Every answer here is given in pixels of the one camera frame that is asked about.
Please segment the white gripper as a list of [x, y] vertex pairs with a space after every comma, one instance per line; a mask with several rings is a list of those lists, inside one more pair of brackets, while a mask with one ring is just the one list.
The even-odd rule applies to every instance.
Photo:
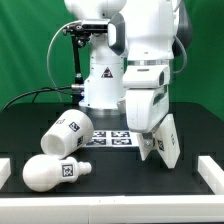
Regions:
[[168, 65], [129, 65], [123, 76], [126, 88], [126, 118], [133, 132], [148, 133], [169, 109]]

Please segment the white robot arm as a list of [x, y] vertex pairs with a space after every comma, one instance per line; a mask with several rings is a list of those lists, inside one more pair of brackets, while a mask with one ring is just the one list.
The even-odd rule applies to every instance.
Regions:
[[64, 0], [77, 18], [78, 44], [90, 43], [80, 106], [122, 110], [128, 128], [150, 132], [167, 114], [172, 60], [184, 54], [191, 24], [184, 0]]

